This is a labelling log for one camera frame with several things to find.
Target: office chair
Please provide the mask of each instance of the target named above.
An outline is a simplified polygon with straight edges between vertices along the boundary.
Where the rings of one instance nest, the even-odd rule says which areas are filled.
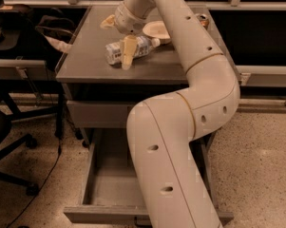
[[[8,136],[10,130],[11,121],[6,114],[0,111],[0,143]],[[19,147],[22,143],[26,143],[26,146],[29,148],[34,148],[37,145],[37,141],[33,139],[30,134],[26,134],[22,138],[0,150],[0,161],[5,158],[10,152]],[[0,172],[0,181],[6,181],[17,185],[26,186],[28,196],[35,196],[39,192],[38,184],[2,172]]]

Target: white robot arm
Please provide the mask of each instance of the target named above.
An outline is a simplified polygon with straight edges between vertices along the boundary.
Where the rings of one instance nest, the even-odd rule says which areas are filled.
[[[157,7],[179,53],[189,87],[144,100],[127,121],[127,138],[154,228],[222,227],[189,149],[226,124],[238,108],[234,70],[183,0],[124,0],[119,32],[142,31]]]

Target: power cord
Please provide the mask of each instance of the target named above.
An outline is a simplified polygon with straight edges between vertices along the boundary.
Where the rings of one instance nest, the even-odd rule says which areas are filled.
[[[41,190],[43,189],[44,185],[46,184],[50,174],[52,173],[52,171],[55,169],[56,165],[57,165],[57,162],[59,161],[60,159],[60,156],[61,156],[61,153],[62,153],[62,147],[61,147],[61,139],[59,138],[59,142],[58,142],[58,155],[57,155],[57,159],[54,163],[54,165],[51,167],[50,171],[48,172],[48,175],[47,177],[45,178],[44,182],[42,183],[40,189],[39,189],[39,192],[41,192]],[[33,203],[33,201],[37,198],[38,195],[34,196],[31,201],[27,204],[27,206],[20,212],[20,214],[11,222],[7,225],[6,228],[10,228],[11,225],[16,221],[18,220],[24,213],[25,211],[29,208],[29,206]],[[29,228],[28,226],[19,226],[18,228]]]

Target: terrazzo floor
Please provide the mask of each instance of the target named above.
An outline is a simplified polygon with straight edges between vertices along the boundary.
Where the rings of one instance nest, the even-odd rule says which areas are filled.
[[[265,104],[247,105],[242,103],[232,121],[218,131],[209,152],[219,209],[235,216],[224,227],[286,228],[286,109],[282,103],[270,109]],[[0,147],[27,132],[38,146],[18,148],[0,161],[0,169],[40,186],[48,179],[34,200],[26,196],[25,188],[0,181],[0,228],[11,222],[11,228],[129,227],[72,224],[64,215],[64,207],[79,201],[88,150],[75,138],[66,118],[63,126],[62,153],[48,176],[58,157],[55,116],[13,123]]]

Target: gray tabletop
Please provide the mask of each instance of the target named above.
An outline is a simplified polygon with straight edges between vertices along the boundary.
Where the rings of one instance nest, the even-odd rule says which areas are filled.
[[[57,81],[143,85],[186,84],[178,54],[172,44],[157,47],[149,55],[134,59],[133,66],[129,70],[122,70],[121,65],[111,66],[106,62],[105,45],[124,38],[124,35],[115,28],[100,29],[101,22],[113,14],[115,9],[116,6],[112,5],[95,5],[91,8],[57,74]],[[208,13],[205,7],[191,9],[194,12]],[[156,20],[161,20],[161,17],[154,9],[148,21]]]

